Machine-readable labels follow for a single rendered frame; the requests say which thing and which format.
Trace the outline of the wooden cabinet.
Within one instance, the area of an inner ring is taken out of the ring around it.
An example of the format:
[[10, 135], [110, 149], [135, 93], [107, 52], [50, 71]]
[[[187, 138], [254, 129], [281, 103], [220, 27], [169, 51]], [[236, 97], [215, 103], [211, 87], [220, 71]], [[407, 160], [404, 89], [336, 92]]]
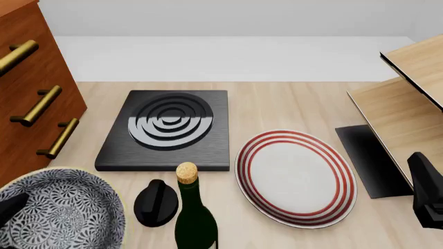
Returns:
[[[37, 51], [0, 77], [0, 187], [46, 167], [52, 159], [36, 155], [50, 149], [64, 128], [59, 122], [80, 120], [87, 110], [38, 6], [39, 0], [0, 0], [0, 58], [11, 45], [36, 41]], [[38, 90], [62, 87], [62, 92], [31, 127], [10, 122], [24, 116], [42, 98]]]

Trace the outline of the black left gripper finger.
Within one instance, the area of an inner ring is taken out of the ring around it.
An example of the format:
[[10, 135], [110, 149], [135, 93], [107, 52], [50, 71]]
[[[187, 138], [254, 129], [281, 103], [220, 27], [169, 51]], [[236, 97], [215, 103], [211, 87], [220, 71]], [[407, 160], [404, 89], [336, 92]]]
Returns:
[[21, 211], [26, 206], [28, 199], [29, 195], [22, 193], [0, 202], [0, 227], [3, 227], [16, 213]]

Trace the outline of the dark green corked wine bottle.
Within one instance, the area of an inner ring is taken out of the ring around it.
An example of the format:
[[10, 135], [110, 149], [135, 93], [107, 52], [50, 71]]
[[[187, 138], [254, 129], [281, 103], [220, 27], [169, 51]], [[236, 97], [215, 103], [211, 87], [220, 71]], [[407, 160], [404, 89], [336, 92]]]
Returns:
[[219, 249], [214, 216], [201, 200], [197, 166], [186, 162], [176, 169], [182, 207], [175, 224], [178, 249]]

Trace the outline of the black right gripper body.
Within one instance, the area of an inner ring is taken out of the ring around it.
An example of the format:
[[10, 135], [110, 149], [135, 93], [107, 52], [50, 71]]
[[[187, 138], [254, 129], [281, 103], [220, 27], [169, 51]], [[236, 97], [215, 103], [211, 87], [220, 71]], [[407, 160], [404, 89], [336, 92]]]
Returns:
[[443, 203], [414, 205], [413, 210], [423, 228], [443, 230]]

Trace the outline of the round black stove knob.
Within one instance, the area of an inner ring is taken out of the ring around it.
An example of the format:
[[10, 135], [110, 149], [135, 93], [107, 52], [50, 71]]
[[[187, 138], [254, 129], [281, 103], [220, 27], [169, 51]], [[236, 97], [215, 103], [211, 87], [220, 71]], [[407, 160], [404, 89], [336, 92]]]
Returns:
[[134, 201], [134, 215], [139, 223], [157, 228], [171, 221], [177, 213], [177, 193], [163, 180], [151, 180]]

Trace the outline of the flat black stove plate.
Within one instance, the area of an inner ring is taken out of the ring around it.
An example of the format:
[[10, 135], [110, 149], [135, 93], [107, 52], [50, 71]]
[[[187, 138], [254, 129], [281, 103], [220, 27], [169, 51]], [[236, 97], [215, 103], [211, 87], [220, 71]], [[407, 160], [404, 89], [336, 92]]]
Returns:
[[99, 172], [230, 169], [227, 91], [130, 91], [100, 149]]

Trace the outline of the pale wooden wine rack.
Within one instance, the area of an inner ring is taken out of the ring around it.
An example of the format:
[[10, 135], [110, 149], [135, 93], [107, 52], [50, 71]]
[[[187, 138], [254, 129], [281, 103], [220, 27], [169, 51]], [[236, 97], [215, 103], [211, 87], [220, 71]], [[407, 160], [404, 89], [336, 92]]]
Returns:
[[372, 199], [413, 194], [413, 153], [443, 174], [443, 34], [380, 56], [398, 76], [348, 91], [365, 124], [336, 129]]

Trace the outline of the white plate with red rings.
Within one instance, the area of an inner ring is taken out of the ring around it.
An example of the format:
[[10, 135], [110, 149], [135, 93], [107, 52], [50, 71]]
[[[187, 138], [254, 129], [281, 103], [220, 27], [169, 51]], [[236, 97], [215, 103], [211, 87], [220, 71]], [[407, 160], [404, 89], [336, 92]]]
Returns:
[[237, 153], [235, 176], [251, 205], [293, 228], [342, 221], [358, 193], [355, 175], [338, 151], [294, 130], [269, 130], [247, 140]]

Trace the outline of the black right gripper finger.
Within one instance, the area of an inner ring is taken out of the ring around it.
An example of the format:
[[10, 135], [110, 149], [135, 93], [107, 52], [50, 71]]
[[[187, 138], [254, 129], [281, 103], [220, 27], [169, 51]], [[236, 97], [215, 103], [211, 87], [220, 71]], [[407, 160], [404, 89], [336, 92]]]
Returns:
[[442, 205], [443, 208], [443, 175], [421, 152], [413, 153], [407, 162], [413, 180], [413, 207]]

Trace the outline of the black white patterned bowl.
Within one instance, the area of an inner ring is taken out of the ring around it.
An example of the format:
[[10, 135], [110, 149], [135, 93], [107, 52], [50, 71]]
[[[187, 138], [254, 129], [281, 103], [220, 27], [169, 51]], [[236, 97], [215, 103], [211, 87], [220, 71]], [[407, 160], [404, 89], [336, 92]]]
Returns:
[[28, 200], [0, 225], [0, 249], [121, 249], [124, 207], [104, 180], [80, 169], [32, 172], [0, 188]]

